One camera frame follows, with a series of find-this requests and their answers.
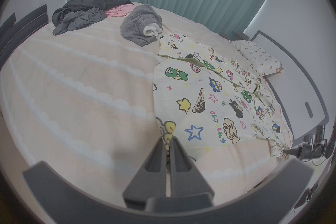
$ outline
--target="white scalloped stripe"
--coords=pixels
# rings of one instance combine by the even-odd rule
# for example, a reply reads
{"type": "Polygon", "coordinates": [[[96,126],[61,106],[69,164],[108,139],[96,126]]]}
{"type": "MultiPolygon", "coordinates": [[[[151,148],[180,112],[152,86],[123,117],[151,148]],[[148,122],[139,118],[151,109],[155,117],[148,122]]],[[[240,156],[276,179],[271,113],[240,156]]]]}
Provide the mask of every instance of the white scalloped stripe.
{"type": "Polygon", "coordinates": [[[224,178],[247,176],[252,171],[255,171],[256,169],[258,169],[260,166],[268,163],[270,161],[270,159],[271,159],[271,157],[260,159],[256,162],[254,162],[252,165],[249,165],[249,166],[245,167],[244,169],[234,170],[232,168],[227,168],[224,171],[215,170],[213,172],[209,172],[209,171],[206,171],[206,170],[201,170],[200,172],[204,176],[204,178],[208,181],[222,180],[224,178]]]}
{"type": "Polygon", "coordinates": [[[41,42],[41,43],[53,46],[53,47],[55,47],[59,50],[64,50],[64,51],[70,52],[70,53],[75,54],[77,56],[86,58],[88,60],[99,62],[101,64],[105,64],[105,65],[108,65],[108,66],[111,66],[111,67],[117,67],[117,68],[122,69],[122,70],[124,70],[124,71],[126,71],[126,72],[128,72],[132,75],[141,76],[143,78],[148,79],[150,82],[153,82],[153,74],[152,73],[145,74],[144,72],[142,72],[139,69],[132,69],[125,64],[119,63],[118,61],[114,61],[114,60],[109,61],[106,58],[98,58],[96,55],[88,54],[87,52],[81,52],[80,50],[75,50],[72,47],[68,47],[66,45],[59,44],[59,43],[54,43],[54,42],[35,39],[35,38],[30,38],[30,40],[35,41],[35,42],[41,42]]]}
{"type": "Polygon", "coordinates": [[[85,94],[95,100],[98,100],[107,106],[118,109],[129,114],[135,115],[140,118],[145,118],[149,121],[155,121],[154,112],[147,113],[146,109],[142,106],[130,106],[127,101],[123,99],[112,100],[111,96],[107,93],[97,93],[94,87],[85,87],[82,82],[75,81],[70,77],[65,77],[64,74],[58,73],[56,69],[52,69],[47,64],[43,63],[40,59],[36,58],[34,55],[27,52],[22,47],[17,48],[23,55],[29,58],[32,62],[38,65],[42,70],[46,71],[48,74],[52,75],[54,78],[59,80],[61,83],[74,88],[78,92],[85,94]]]}
{"type": "Polygon", "coordinates": [[[110,44],[110,45],[122,47],[122,48],[124,48],[125,50],[128,50],[128,51],[133,51],[133,52],[137,52],[137,53],[140,53],[140,54],[145,54],[145,55],[151,56],[151,57],[157,59],[159,62],[162,61],[162,58],[159,57],[158,55],[155,55],[153,52],[148,52],[148,51],[141,50],[141,49],[138,49],[138,48],[128,47],[126,45],[123,45],[120,42],[109,41],[109,40],[106,40],[106,39],[103,39],[103,38],[98,38],[98,37],[95,37],[95,36],[91,36],[89,34],[74,33],[74,32],[75,31],[70,31],[70,32],[68,31],[67,34],[70,34],[70,35],[73,35],[73,36],[78,36],[78,37],[85,37],[85,38],[98,40],[98,41],[103,42],[103,43],[107,43],[107,44],[110,44]]]}
{"type": "Polygon", "coordinates": [[[36,164],[36,159],[34,158],[34,156],[32,154],[29,153],[27,146],[23,142],[22,136],[18,132],[18,128],[16,127],[16,125],[14,123],[14,119],[12,117],[12,113],[9,109],[8,101],[7,101],[7,98],[6,98],[6,95],[5,95],[5,90],[3,88],[3,78],[2,78],[2,76],[0,77],[0,80],[1,80],[2,99],[3,99],[3,102],[5,104],[5,111],[2,110],[2,112],[7,115],[8,120],[9,120],[9,122],[8,122],[9,126],[7,126],[7,127],[12,130],[10,133],[13,137],[14,144],[19,149],[21,154],[23,155],[23,158],[25,159],[25,161],[29,165],[34,165],[34,164],[36,164]]]}
{"type": "Polygon", "coordinates": [[[11,58],[9,59],[10,69],[15,78],[15,82],[19,87],[19,90],[27,102],[31,111],[35,116],[48,128],[51,133],[64,142],[69,148],[77,151],[79,154],[103,165],[107,166],[112,170],[116,170],[123,173],[133,174],[136,168],[132,166],[130,162],[123,160],[112,160],[108,154],[101,150],[92,151],[90,146],[80,140],[73,140],[71,133],[67,130],[61,129],[56,121],[50,121],[46,112],[40,111],[39,105],[35,104],[33,98],[30,97],[29,93],[26,91],[26,87],[23,85],[19,75],[17,74],[11,58]]]}

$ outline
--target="cartoon print shirt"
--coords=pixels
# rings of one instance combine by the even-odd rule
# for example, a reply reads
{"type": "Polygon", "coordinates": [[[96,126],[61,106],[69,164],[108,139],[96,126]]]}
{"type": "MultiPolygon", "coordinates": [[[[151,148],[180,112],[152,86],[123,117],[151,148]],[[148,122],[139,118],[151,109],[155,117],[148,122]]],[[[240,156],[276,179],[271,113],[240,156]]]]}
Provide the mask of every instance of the cartoon print shirt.
{"type": "Polygon", "coordinates": [[[155,67],[153,97],[168,154],[175,135],[196,160],[213,146],[255,138],[268,139],[271,155],[282,157],[291,144],[272,120],[275,100],[263,95],[260,79],[182,34],[160,40],[166,59],[155,67]]]}

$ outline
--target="crumpled gray clothing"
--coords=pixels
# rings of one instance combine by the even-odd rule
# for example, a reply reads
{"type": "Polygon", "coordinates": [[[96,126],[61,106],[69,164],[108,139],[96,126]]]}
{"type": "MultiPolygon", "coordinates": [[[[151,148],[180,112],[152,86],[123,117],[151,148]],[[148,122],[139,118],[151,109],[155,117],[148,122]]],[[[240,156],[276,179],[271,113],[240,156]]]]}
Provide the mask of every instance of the crumpled gray clothing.
{"type": "Polygon", "coordinates": [[[149,37],[143,34],[145,26],[151,23],[156,23],[162,28],[161,16],[149,4],[139,5],[124,19],[120,25],[120,33],[125,39],[143,47],[156,39],[156,36],[149,37]]]}
{"type": "Polygon", "coordinates": [[[63,21],[55,27],[52,34],[62,34],[87,27],[106,18],[106,14],[99,8],[90,8],[88,11],[79,10],[65,15],[63,21]]]}

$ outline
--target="yellow star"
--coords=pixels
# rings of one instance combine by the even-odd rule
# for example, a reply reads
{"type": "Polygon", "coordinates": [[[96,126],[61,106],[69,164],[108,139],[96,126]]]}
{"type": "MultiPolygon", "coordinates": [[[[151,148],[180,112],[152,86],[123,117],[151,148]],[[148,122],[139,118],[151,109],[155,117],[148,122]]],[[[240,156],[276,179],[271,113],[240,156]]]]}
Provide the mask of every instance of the yellow star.
{"type": "Polygon", "coordinates": [[[188,113],[188,110],[191,108],[191,104],[188,99],[183,98],[182,100],[176,101],[178,103],[179,110],[184,110],[185,113],[188,113]]]}

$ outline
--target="mattress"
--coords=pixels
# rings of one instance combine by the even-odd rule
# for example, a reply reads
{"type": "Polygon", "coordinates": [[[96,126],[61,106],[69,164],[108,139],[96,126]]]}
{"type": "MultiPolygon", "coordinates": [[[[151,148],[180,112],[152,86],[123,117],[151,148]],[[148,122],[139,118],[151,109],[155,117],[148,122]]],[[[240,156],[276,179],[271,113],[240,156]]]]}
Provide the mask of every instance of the mattress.
{"type": "MultiPolygon", "coordinates": [[[[163,34],[183,31],[250,70],[230,41],[154,9],[162,17],[163,34]]],[[[159,40],[139,47],[121,36],[123,19],[106,18],[58,36],[52,35],[52,23],[38,30],[1,70],[0,106],[29,165],[44,160],[84,192],[125,207],[122,192],[160,137],[152,80],[162,59],[159,40]]],[[[291,145],[281,109],[276,113],[291,145]]],[[[217,205],[249,191],[277,163],[268,141],[254,139],[209,151],[196,166],[214,189],[217,205]]]]}

